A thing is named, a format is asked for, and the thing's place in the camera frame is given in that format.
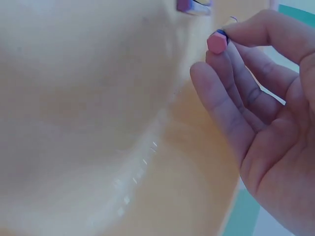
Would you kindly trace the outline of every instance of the hand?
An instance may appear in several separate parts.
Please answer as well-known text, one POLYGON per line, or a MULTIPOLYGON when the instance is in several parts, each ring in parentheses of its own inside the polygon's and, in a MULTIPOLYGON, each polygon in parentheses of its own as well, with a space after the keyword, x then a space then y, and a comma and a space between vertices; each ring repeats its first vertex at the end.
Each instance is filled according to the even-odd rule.
POLYGON ((195 89, 249 192, 297 236, 315 235, 315 31, 272 10, 224 30, 235 43, 191 67, 195 89), (262 45, 299 64, 300 74, 274 64, 255 48, 262 45))

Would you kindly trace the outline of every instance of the pink eraser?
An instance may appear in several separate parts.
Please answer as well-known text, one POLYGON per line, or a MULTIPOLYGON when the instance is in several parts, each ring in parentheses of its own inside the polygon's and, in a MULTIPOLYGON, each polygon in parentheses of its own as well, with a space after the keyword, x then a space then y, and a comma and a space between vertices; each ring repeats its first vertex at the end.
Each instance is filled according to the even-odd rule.
POLYGON ((227 48, 227 38, 225 35, 215 32, 214 34, 210 35, 207 40, 207 44, 210 52, 220 54, 227 48))

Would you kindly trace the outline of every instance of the hexagonal eraser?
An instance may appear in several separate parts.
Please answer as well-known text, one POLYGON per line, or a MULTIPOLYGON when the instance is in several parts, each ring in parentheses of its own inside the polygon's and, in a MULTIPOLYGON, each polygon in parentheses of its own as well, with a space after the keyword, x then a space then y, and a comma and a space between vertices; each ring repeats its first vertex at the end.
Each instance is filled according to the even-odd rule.
POLYGON ((219 32, 215 32, 210 35, 207 44, 210 52, 220 54, 227 48, 227 37, 219 32))

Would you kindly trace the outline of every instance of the purple object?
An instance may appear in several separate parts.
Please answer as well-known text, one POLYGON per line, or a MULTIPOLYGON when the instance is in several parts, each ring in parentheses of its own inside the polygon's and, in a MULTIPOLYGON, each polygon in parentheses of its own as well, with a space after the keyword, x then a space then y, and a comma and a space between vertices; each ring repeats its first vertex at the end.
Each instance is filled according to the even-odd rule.
POLYGON ((210 15, 208 6, 193 0, 177 0, 176 9, 191 15, 210 15))

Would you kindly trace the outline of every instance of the teal stripe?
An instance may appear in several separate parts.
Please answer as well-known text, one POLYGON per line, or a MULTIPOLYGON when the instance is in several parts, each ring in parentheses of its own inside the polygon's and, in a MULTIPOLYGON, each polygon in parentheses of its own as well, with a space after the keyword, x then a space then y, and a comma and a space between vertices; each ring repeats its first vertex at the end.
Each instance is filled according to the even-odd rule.
POLYGON ((293 17, 315 28, 315 15, 310 12, 302 11, 302 10, 299 10, 290 6, 285 6, 285 5, 279 5, 279 12, 281 12, 284 15, 293 17))
POLYGON ((240 190, 223 236, 252 236, 260 205, 247 190, 240 190))

